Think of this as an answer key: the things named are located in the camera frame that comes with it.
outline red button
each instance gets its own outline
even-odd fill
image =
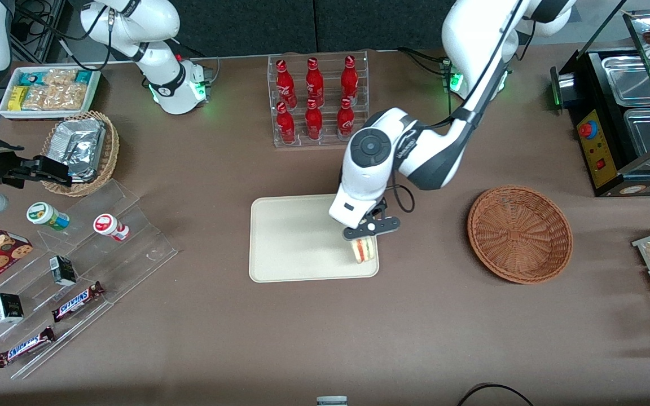
[[[578,135],[582,136],[583,138],[586,138],[589,135],[591,135],[591,132],[593,132],[593,130],[594,128],[591,126],[591,124],[585,123],[578,128]]]

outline empty wicker basket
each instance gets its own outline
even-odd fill
[[[98,113],[97,111],[88,111],[87,113],[77,114],[76,116],[67,117],[64,121],[69,120],[83,120],[85,118],[97,118],[101,120],[106,127],[107,133],[104,139],[104,146],[102,146],[102,154],[100,155],[100,162],[97,168],[97,178],[90,183],[73,183],[72,187],[63,187],[57,183],[53,182],[43,182],[44,187],[49,190],[49,192],[57,193],[57,195],[67,195],[72,197],[81,197],[87,196],[95,192],[98,188],[102,187],[107,180],[112,178],[112,173],[114,173],[114,167],[117,165],[117,154],[119,153],[119,135],[117,134],[117,129],[114,128],[112,121],[107,118],[104,114]],[[56,126],[52,128],[52,131],[49,132],[49,136],[46,141],[44,141],[44,148],[42,149],[42,155],[46,155],[47,150],[49,150],[49,143],[52,140],[54,135],[54,130]]]
[[[526,187],[484,192],[468,215],[475,254],[496,275],[516,283],[545,282],[560,274],[573,252],[573,235],[558,207]]]

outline red bottle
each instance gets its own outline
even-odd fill
[[[315,58],[308,58],[308,74],[305,76],[305,83],[308,85],[308,98],[314,98],[318,107],[322,107],[325,104],[325,81],[318,69],[318,60]]]
[[[287,112],[284,102],[278,102],[278,119],[276,121],[282,142],[285,144],[295,142],[295,121],[292,119],[292,114]]]
[[[320,113],[318,103],[314,98],[308,99],[308,110],[305,111],[305,123],[308,126],[308,136],[317,141],[323,129],[323,115]]]
[[[350,99],[350,105],[358,104],[358,71],[355,69],[355,57],[345,57],[345,70],[340,76],[342,97]]]
[[[287,71],[287,64],[280,59],[275,62],[275,67],[278,70],[278,92],[280,99],[284,101],[288,108],[295,108],[297,106],[297,97],[295,95],[295,81]]]
[[[342,98],[340,100],[340,111],[337,113],[337,136],[341,139],[349,138],[353,135],[353,123],[355,115],[350,108],[350,99]]]

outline clear acrylic rack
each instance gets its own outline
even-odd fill
[[[25,259],[25,264],[0,275],[0,293],[20,296],[25,319],[17,324],[0,323],[0,352],[36,336],[52,326],[56,342],[41,351],[23,355],[3,371],[11,378],[25,378],[77,336],[83,329],[177,254],[167,237],[153,226],[137,206],[139,198],[116,180],[65,210],[71,222],[62,232],[49,228],[39,231],[41,242]],[[97,215],[110,213],[130,228],[128,239],[114,241],[93,231]],[[49,259],[68,257],[77,273],[77,283],[54,283]],[[54,323],[51,311],[99,281],[105,293],[63,321]]]

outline table surface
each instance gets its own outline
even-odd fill
[[[121,137],[115,178],[180,254],[23,381],[0,370],[0,403],[456,404],[480,382],[535,404],[650,401],[650,282],[630,241],[650,235],[650,198],[594,198],[568,114],[549,111],[551,66],[573,46],[532,46],[513,64],[460,170],[379,238],[375,277],[254,283],[250,205],[335,193],[342,149],[275,149],[265,57],[225,59],[212,102],[168,116],[134,64],[108,67],[93,108]],[[371,113],[447,114],[439,79],[402,54],[370,52]],[[52,122],[2,120],[0,137],[36,155]],[[475,198],[535,188],[570,221],[573,259],[542,285],[490,274],[467,241]],[[0,187],[0,229],[24,236],[34,201],[74,198],[35,183]],[[471,404],[521,404],[497,390]]]

